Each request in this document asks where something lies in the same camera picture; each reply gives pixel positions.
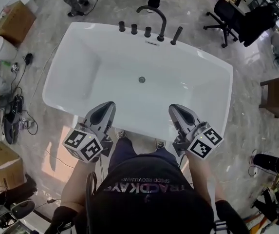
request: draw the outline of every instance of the bathtub drain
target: bathtub drain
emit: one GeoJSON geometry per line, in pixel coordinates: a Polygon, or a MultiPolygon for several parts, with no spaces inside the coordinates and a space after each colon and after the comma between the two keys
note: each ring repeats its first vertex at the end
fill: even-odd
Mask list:
{"type": "Polygon", "coordinates": [[[146,81],[146,78],[141,76],[138,80],[140,83],[144,83],[146,81]]]}

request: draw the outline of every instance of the black faucet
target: black faucet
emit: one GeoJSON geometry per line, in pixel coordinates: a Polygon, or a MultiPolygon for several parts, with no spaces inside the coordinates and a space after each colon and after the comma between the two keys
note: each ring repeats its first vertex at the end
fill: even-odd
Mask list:
{"type": "Polygon", "coordinates": [[[156,12],[162,18],[162,28],[161,28],[160,35],[157,37],[157,39],[158,39],[158,41],[164,41],[164,32],[165,32],[165,27],[167,25],[166,17],[164,16],[164,14],[160,10],[158,10],[156,8],[153,8],[153,7],[150,7],[150,6],[147,6],[147,5],[140,6],[136,10],[136,12],[139,13],[139,12],[141,12],[144,9],[153,10],[154,12],[156,12]]]}

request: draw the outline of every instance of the tiled floor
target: tiled floor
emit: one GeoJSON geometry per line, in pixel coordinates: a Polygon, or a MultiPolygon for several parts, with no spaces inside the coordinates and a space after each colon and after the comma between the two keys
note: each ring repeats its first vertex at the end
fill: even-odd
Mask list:
{"type": "MultiPolygon", "coordinates": [[[[242,216],[247,216],[251,212],[248,206],[255,195],[267,180],[272,179],[263,172],[256,178],[248,175],[251,152],[259,149],[279,156],[279,119],[275,119],[266,110],[258,109],[261,97],[260,81],[279,77],[279,68],[273,64],[269,38],[271,32],[263,33],[248,48],[230,40],[229,47],[223,49],[221,31],[203,30],[204,25],[215,24],[211,17],[205,16],[205,12],[213,11],[216,2],[217,0],[162,0],[160,9],[167,17],[166,36],[173,37],[177,27],[183,26],[180,41],[233,65],[232,99],[224,135],[225,141],[209,157],[209,160],[229,202],[242,216]]],[[[46,106],[42,100],[43,85],[54,55],[44,69],[43,66],[61,36],[73,21],[118,24],[120,20],[124,20],[126,25],[137,23],[139,29],[149,25],[153,32],[158,33],[161,19],[156,14],[136,13],[136,8],[145,5],[147,0],[100,0],[88,16],[72,19],[67,17],[70,8],[63,0],[36,0],[36,3],[39,5],[37,20],[19,49],[17,61],[23,67],[22,56],[28,52],[35,56],[20,86],[25,97],[24,108],[38,122],[38,133],[32,136],[22,131],[12,148],[21,155],[26,172],[37,182],[38,193],[34,200],[37,205],[40,205],[47,198],[60,198],[63,186],[72,172],[72,168],[68,166],[75,166],[76,163],[61,142],[69,128],[76,123],[77,118],[46,106]]],[[[242,9],[246,11],[246,6],[243,5],[242,9]]],[[[10,82],[14,78],[9,72],[3,70],[3,73],[10,82]]],[[[137,152],[148,152],[147,150],[152,152],[153,139],[135,134],[129,135],[137,152]]],[[[109,159],[103,157],[102,161],[106,175],[109,159]]],[[[188,168],[184,167],[183,170],[190,180],[188,168]]],[[[96,172],[100,180],[99,163],[96,172]]],[[[55,207],[56,204],[45,205],[38,210],[51,217],[55,207]]]]}

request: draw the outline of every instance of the bucket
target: bucket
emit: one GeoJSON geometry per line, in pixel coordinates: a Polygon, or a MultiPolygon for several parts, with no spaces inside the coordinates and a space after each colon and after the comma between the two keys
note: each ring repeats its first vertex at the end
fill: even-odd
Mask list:
{"type": "Polygon", "coordinates": [[[17,55],[17,48],[0,36],[0,60],[12,61],[17,55]]]}
{"type": "Polygon", "coordinates": [[[24,5],[26,5],[29,8],[29,10],[31,10],[33,14],[37,12],[38,6],[34,2],[34,0],[21,0],[21,1],[24,5]]]}

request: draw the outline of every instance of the bathtub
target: bathtub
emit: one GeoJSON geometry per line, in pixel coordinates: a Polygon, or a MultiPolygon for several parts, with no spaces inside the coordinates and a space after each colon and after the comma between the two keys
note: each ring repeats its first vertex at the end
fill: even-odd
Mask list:
{"type": "Polygon", "coordinates": [[[233,67],[202,50],[171,39],[157,40],[130,28],[73,22],[63,37],[43,90],[44,102],[85,117],[114,101],[113,126],[173,141],[168,114],[176,103],[193,110],[223,136],[229,111],[233,67]]]}

